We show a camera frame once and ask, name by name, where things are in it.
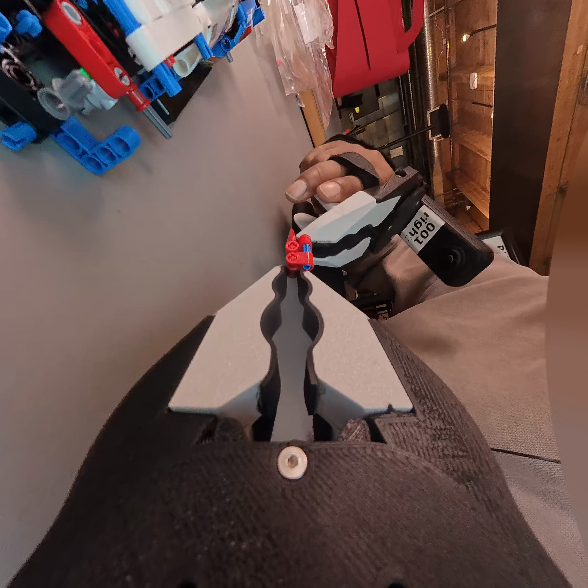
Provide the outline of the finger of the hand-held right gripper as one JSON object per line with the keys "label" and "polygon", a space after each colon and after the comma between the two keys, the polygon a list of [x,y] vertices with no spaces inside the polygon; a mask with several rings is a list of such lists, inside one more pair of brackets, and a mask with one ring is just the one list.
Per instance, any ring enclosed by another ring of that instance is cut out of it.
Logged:
{"label": "finger of the hand-held right gripper", "polygon": [[377,234],[348,234],[338,241],[312,237],[313,264],[315,267],[341,268],[373,251],[380,236]]}
{"label": "finger of the hand-held right gripper", "polygon": [[367,192],[357,192],[308,224],[299,232],[299,236],[307,235],[313,243],[338,243],[367,226],[380,225],[399,200],[400,196],[396,196],[377,201]]}

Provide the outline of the grey desk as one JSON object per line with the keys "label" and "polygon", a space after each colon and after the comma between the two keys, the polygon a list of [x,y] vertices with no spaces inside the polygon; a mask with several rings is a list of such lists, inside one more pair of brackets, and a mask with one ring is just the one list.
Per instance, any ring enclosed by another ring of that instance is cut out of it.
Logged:
{"label": "grey desk", "polygon": [[313,149],[273,48],[216,63],[165,139],[126,102],[85,122],[142,143],[96,176],[47,140],[1,146],[1,587],[43,539],[102,426],[206,315],[282,259]]}

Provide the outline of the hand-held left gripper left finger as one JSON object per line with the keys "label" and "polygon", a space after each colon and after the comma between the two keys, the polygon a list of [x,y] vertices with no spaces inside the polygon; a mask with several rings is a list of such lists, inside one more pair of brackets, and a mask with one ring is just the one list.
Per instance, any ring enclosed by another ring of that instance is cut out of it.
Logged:
{"label": "hand-held left gripper left finger", "polygon": [[219,309],[168,408],[229,418],[274,418],[281,381],[273,340],[288,276],[276,266]]}

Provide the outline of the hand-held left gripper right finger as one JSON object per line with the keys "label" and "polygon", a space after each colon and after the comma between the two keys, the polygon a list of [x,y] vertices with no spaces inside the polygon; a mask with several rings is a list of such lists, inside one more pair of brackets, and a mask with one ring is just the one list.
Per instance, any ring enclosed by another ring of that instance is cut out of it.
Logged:
{"label": "hand-held left gripper right finger", "polygon": [[368,317],[310,271],[298,277],[302,326],[311,339],[304,395],[332,432],[352,419],[407,415],[413,403]]}

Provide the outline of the toy brick race car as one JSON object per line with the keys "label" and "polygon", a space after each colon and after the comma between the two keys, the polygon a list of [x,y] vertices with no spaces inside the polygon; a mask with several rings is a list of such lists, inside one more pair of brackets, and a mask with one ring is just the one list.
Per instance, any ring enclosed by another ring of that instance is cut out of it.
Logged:
{"label": "toy brick race car", "polygon": [[215,62],[265,18],[260,1],[1,1],[1,145],[51,138],[95,175],[141,137],[80,117],[128,100],[167,139]]}

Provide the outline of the red long brick connector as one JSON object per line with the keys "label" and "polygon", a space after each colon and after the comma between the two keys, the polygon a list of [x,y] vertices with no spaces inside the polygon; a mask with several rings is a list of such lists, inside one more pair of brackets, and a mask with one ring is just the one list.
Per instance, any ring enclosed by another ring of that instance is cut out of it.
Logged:
{"label": "red long brick connector", "polygon": [[296,278],[299,275],[299,260],[300,253],[299,241],[293,228],[290,229],[287,241],[285,243],[285,267],[290,278]]}

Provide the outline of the clear plastic bag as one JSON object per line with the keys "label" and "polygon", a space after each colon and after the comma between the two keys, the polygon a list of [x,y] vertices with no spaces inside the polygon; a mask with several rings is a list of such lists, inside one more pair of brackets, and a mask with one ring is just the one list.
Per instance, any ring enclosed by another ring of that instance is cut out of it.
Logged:
{"label": "clear plastic bag", "polygon": [[327,49],[334,48],[334,23],[327,1],[260,1],[264,20],[259,45],[271,45],[286,95],[312,91],[321,123],[330,122],[334,94]]}

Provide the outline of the silver ventilation duct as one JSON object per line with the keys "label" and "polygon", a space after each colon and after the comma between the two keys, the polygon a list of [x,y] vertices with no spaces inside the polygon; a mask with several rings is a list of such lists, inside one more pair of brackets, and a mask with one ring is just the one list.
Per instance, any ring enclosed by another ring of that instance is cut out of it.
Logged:
{"label": "silver ventilation duct", "polygon": [[[410,47],[410,89],[416,130],[431,125],[430,111],[450,107],[449,1],[425,1],[421,32]],[[455,192],[453,143],[427,130],[412,139],[415,161],[431,188],[431,197],[446,209]]]}

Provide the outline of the person's right forearm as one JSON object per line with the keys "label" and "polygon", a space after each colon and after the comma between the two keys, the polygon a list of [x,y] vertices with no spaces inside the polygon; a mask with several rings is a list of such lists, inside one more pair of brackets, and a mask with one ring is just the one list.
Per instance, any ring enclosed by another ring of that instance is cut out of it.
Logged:
{"label": "person's right forearm", "polygon": [[345,267],[393,300],[384,327],[461,401],[493,449],[559,461],[548,397],[548,277],[495,249],[465,286],[445,285],[399,237]]}

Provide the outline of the person's right hand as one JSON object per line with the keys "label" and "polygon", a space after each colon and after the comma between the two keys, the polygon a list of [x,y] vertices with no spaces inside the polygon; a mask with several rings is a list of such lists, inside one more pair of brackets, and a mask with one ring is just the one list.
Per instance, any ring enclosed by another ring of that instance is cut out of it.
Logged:
{"label": "person's right hand", "polygon": [[285,190],[288,201],[302,203],[317,196],[325,203],[340,203],[365,190],[358,177],[333,160],[348,152],[356,152],[366,159],[374,167],[380,183],[391,179],[393,167],[380,151],[367,143],[353,142],[347,135],[338,135],[305,156],[299,165],[300,175]]}

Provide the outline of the person's beige hoodie torso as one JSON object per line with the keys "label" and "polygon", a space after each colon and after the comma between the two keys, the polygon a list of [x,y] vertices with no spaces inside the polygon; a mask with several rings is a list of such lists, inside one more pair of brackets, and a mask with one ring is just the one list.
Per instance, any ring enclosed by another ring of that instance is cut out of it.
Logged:
{"label": "person's beige hoodie torso", "polygon": [[526,522],[573,587],[587,587],[587,553],[561,464],[493,452]]}

